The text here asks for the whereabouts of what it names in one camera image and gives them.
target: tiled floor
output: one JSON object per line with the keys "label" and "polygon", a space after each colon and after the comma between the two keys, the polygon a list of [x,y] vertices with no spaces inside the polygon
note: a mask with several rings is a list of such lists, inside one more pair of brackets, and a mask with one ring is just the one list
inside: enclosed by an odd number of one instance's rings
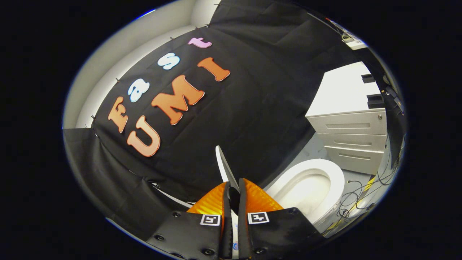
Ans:
{"label": "tiled floor", "polygon": [[[338,211],[335,211],[328,216],[323,223],[316,225],[318,231],[323,233],[325,237],[332,236],[343,227],[347,226],[351,220],[354,220],[362,213],[366,212],[366,208],[372,203],[376,204],[389,189],[391,186],[389,184],[396,175],[391,169],[392,163],[389,148],[390,142],[387,138],[382,162],[378,169],[378,175],[373,176],[370,174],[357,173],[342,169],[345,176],[345,187],[342,198],[340,199],[340,208]],[[271,186],[292,166],[311,159],[326,159],[331,161],[327,154],[327,150],[324,148],[322,140],[316,133],[305,145],[302,151],[295,157],[292,163],[266,188]]]}

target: toilet bowl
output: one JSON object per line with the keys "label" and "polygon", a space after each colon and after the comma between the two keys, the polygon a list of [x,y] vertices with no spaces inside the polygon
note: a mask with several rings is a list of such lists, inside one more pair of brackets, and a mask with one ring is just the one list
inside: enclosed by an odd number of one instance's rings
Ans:
{"label": "toilet bowl", "polygon": [[283,173],[266,193],[282,207],[297,207],[313,224],[322,223],[340,206],[345,177],[335,163],[313,159]]}

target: white cabinet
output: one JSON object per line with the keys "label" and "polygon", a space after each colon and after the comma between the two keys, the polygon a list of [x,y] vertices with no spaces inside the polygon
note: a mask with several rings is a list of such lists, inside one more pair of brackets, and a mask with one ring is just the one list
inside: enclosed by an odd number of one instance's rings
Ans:
{"label": "white cabinet", "polygon": [[305,117],[324,142],[330,158],[340,168],[376,174],[387,136],[385,108],[369,109],[367,95],[380,94],[362,62],[324,74]]}

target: pink letter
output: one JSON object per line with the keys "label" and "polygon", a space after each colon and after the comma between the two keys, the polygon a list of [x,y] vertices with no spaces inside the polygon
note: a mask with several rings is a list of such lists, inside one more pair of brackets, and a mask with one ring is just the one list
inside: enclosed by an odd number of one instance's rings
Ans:
{"label": "pink letter", "polygon": [[210,47],[212,45],[211,42],[208,42],[208,43],[205,43],[203,42],[204,38],[192,38],[188,44],[194,44],[196,45],[197,47],[199,48],[207,48],[207,47]]}

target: drawer handle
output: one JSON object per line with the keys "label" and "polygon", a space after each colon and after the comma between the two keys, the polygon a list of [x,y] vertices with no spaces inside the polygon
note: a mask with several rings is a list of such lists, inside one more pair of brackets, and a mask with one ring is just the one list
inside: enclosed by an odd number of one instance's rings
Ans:
{"label": "drawer handle", "polygon": [[348,158],[354,158],[354,159],[361,159],[361,160],[370,160],[370,157],[365,157],[365,156],[359,156],[359,155],[347,155],[347,154],[341,154],[339,153],[339,156],[343,157],[348,157]]}
{"label": "drawer handle", "polygon": [[336,144],[345,144],[345,145],[372,146],[371,142],[345,142],[345,141],[336,141],[336,140],[334,140],[334,143],[336,143]]}
{"label": "drawer handle", "polygon": [[371,128],[371,124],[327,124],[326,128],[342,128],[342,129]]}

